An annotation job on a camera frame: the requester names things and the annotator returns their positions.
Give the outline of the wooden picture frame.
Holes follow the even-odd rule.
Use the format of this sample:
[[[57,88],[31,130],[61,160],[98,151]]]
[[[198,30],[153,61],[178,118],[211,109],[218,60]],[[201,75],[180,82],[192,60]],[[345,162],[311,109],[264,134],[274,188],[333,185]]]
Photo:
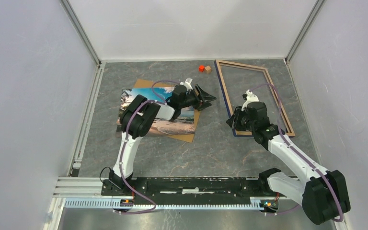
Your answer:
[[[296,136],[296,133],[295,133],[295,131],[294,131],[292,125],[291,125],[291,122],[288,118],[288,115],[287,115],[285,109],[284,109],[284,106],[283,106],[282,103],[279,102],[280,98],[279,98],[277,89],[274,89],[275,86],[274,86],[272,78],[269,74],[268,68],[249,65],[249,64],[243,64],[243,63],[237,63],[237,62],[232,62],[232,61],[226,61],[226,60],[215,60],[214,64],[215,64],[219,84],[220,84],[220,87],[221,87],[223,99],[224,99],[225,106],[226,106],[227,113],[228,113],[229,117],[231,117],[234,114],[234,110],[233,110],[231,102],[230,102],[230,96],[228,94],[228,87],[227,87],[227,84],[224,80],[224,75],[222,73],[222,67],[230,67],[230,68],[245,69],[245,70],[252,70],[252,71],[261,72],[261,73],[263,73],[263,75],[265,77],[266,84],[268,84],[268,87],[270,88],[270,91],[271,91],[271,94],[272,94],[272,97],[273,97],[275,103],[277,104],[277,106],[280,106],[280,113],[278,113],[278,114],[281,115],[281,119],[282,119],[282,121],[284,122],[284,125],[285,125],[283,130],[290,137],[295,137]]]

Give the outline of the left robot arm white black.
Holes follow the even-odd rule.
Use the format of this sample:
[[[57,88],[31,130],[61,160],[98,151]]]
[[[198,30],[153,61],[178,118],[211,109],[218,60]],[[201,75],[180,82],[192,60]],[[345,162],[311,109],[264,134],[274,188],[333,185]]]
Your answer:
[[[109,172],[109,181],[119,195],[131,190],[134,159],[140,141],[147,135],[156,119],[173,121],[183,108],[192,107],[201,111],[211,106],[217,98],[190,83],[175,85],[171,96],[165,101],[157,101],[139,94],[124,110],[120,117],[122,139],[117,160]]]

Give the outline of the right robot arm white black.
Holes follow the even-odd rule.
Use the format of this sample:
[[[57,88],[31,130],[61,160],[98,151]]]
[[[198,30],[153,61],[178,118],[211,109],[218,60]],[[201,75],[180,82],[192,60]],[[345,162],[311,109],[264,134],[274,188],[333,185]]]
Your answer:
[[[278,192],[302,207],[309,220],[320,225],[343,222],[351,209],[345,176],[311,159],[277,125],[272,124],[263,102],[237,106],[226,123],[236,131],[250,131],[258,144],[278,157],[296,175],[293,179],[272,168],[259,174],[258,191],[269,196]]]

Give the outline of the beach landscape photo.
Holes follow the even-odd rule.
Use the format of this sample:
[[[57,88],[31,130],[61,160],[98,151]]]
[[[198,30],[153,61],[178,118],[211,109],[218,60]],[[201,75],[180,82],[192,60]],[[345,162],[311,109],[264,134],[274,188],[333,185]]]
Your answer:
[[[172,95],[173,87],[160,88],[125,88],[122,90],[120,98],[119,115],[130,105],[137,95],[142,95],[150,100],[161,101]],[[181,110],[181,114],[174,121],[156,118],[147,133],[147,136],[173,136],[188,135],[195,133],[195,110],[193,107],[186,107]]]

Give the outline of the tan wooden cube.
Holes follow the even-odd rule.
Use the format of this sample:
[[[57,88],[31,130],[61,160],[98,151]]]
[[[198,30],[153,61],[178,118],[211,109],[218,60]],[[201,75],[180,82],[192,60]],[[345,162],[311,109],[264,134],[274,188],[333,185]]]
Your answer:
[[[205,66],[204,67],[204,72],[207,73],[207,74],[209,74],[209,73],[212,72],[212,68],[210,66]]]

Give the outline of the brown cardboard backing board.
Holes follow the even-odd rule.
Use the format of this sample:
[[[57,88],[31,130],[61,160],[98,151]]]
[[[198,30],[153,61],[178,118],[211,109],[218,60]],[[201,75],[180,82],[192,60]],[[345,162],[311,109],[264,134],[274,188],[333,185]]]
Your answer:
[[[138,79],[134,85],[134,88],[150,88],[153,85],[152,81],[149,80],[142,80],[142,79]],[[175,83],[162,83],[159,82],[155,85],[155,87],[173,87],[175,85]],[[195,127],[197,127],[198,125],[198,121],[200,118],[201,112],[200,111],[195,111]],[[185,134],[185,135],[167,135],[167,137],[172,138],[172,139],[176,139],[176,140],[181,140],[181,141],[185,141],[185,142],[189,142],[192,143],[193,139],[194,139],[194,134]]]

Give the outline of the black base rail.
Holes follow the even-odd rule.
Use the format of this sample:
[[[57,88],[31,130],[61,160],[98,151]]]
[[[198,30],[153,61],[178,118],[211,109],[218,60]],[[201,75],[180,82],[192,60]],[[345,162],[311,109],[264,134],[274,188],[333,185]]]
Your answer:
[[[123,189],[105,179],[103,196],[133,196],[136,205],[246,205],[251,197],[275,199],[257,178],[248,177],[137,177]]]

